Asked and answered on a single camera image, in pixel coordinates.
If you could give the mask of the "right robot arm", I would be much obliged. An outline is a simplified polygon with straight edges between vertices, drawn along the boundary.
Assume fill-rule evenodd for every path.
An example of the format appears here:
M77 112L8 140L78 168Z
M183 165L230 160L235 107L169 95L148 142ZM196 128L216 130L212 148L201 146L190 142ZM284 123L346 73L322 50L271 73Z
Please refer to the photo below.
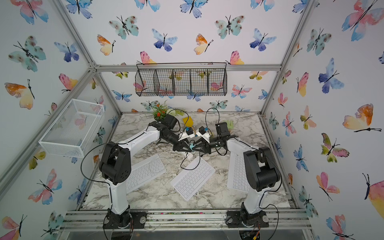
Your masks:
M213 150L223 148L238 155L244 162L245 175L250 185L248 195L238 211L228 211L226 225L229 228L256 227L267 228L269 219L262 207L266 193L281 181L281 173L269 147L253 147L230 134L227 123L216 124L217 135L207 140L200 137L192 150L211 154Z

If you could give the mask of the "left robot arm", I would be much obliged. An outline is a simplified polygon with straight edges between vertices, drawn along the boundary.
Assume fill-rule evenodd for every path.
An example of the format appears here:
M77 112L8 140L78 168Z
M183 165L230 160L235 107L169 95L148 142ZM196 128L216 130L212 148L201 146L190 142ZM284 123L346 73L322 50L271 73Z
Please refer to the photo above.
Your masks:
M173 151L190 153L190 143L173 132L180 122L172 115L166 115L161 122L151 122L147 128L120 143L109 142L99 165L102 177L108 184L111 206L103 222L104 230L131 229L134 217L127 200L126 182L132 172L131 157L147 145L164 140L173 146Z

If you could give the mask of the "white power strip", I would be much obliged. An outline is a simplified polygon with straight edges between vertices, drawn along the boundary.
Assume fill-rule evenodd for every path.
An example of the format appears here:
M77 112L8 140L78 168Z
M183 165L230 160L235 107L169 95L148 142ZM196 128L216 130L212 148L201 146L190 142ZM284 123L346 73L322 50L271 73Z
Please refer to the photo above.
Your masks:
M193 158L193 154L190 153L190 152L181 152L183 158L187 158L187 159L192 159Z

